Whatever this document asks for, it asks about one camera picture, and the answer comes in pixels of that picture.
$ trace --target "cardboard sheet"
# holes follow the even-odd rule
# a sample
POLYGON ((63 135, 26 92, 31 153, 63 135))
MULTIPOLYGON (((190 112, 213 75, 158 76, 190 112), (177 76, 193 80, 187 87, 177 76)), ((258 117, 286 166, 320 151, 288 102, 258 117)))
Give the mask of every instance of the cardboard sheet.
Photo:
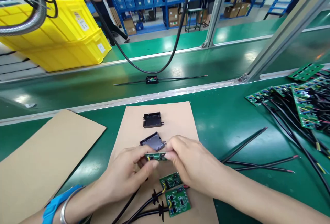
MULTIPOLYGON (((168 141, 174 135, 182 135, 188 138, 198 140, 198 134, 192 115, 192 110, 189 102, 160 104, 160 105, 143 105, 126 107, 123 120, 121 122, 116 143, 111 153, 109 166, 116 158, 118 153, 127 147, 138 146, 141 140, 158 132, 162 140, 168 141), (143 115, 146 113, 159 112, 162 116, 164 126, 145 129, 143 127, 143 115)), ((176 172, 170 161, 161 161, 158 169, 153 173, 149 180, 140 188, 138 194, 123 214, 118 223, 123 223, 128 220, 152 195, 153 189, 156 192, 162 190, 159 183, 159 178, 176 172)), ((191 210, 186 211, 173 218, 169 217, 169 213, 164 213, 164 223, 190 223, 190 224, 218 224, 218 218, 214 207, 213 199, 205 196, 193 189, 187 190, 187 195, 191 204, 191 210)), ((123 209, 128 201, 124 199, 121 202, 109 204, 95 212, 92 216, 92 224, 111 223, 123 209)), ((165 194, 160 197, 160 204, 164 201, 164 206, 167 206, 165 194)), ((150 204, 145 210, 158 208, 158 204, 154 206, 150 204)), ((136 224, 161 224, 162 219, 158 215, 150 215, 138 219, 136 224)))
POLYGON ((105 129, 62 110, 5 158, 0 163, 0 223, 17 224, 43 208, 105 129))

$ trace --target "bracelet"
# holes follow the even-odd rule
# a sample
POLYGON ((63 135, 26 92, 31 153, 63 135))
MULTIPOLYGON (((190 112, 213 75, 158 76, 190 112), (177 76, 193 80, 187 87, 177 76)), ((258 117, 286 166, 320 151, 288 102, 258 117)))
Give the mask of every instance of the bracelet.
POLYGON ((76 189, 74 192, 72 192, 72 194, 69 196, 69 198, 65 201, 62 209, 61 209, 61 213, 60 213, 60 216, 59 216, 59 220, 61 222, 61 224, 67 224, 65 218, 64 218, 64 212, 65 212, 65 208, 66 208, 66 205, 68 204, 68 202, 70 201, 70 199, 75 195, 77 194, 80 190, 82 190, 83 188, 85 188, 85 186, 82 186, 78 189, 76 189))

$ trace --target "blue wristband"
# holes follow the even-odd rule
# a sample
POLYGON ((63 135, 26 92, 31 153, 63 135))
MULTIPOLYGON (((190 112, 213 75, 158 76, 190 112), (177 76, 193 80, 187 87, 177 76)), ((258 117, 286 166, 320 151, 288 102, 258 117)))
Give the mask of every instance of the blue wristband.
POLYGON ((43 221, 42 224, 52 224, 53 223, 53 219, 55 216, 55 212, 58 208, 58 206, 60 206, 60 204, 62 202, 64 202, 65 200, 67 200, 69 198, 69 196, 76 190, 81 188, 82 185, 76 185, 70 189, 68 189, 66 192, 64 192, 63 194, 53 198, 51 200, 51 202, 47 205, 46 210, 42 216, 43 221))

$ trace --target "label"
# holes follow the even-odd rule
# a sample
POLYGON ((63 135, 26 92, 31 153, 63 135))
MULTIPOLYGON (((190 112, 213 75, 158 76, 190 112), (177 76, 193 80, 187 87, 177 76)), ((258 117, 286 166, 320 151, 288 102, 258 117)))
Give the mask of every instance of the label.
POLYGON ((102 54, 106 51, 102 43, 98 44, 97 47, 99 48, 102 54))
POLYGON ((76 16, 76 20, 83 31, 89 30, 88 25, 86 24, 85 20, 79 15, 78 12, 74 12, 74 15, 76 16))

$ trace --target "stacked yellow crate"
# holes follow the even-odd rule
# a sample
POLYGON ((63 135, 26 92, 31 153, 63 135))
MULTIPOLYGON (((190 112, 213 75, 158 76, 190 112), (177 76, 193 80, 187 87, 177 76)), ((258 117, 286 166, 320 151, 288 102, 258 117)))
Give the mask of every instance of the stacked yellow crate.
MULTIPOLYGON (((99 64, 111 50, 84 0, 56 0, 58 17, 46 18, 37 30, 20 36, 0 37, 0 42, 20 51, 42 68, 58 71, 99 64)), ((47 4, 54 16, 53 4, 47 4)), ((16 25, 31 14, 28 4, 0 8, 0 25, 16 25)))

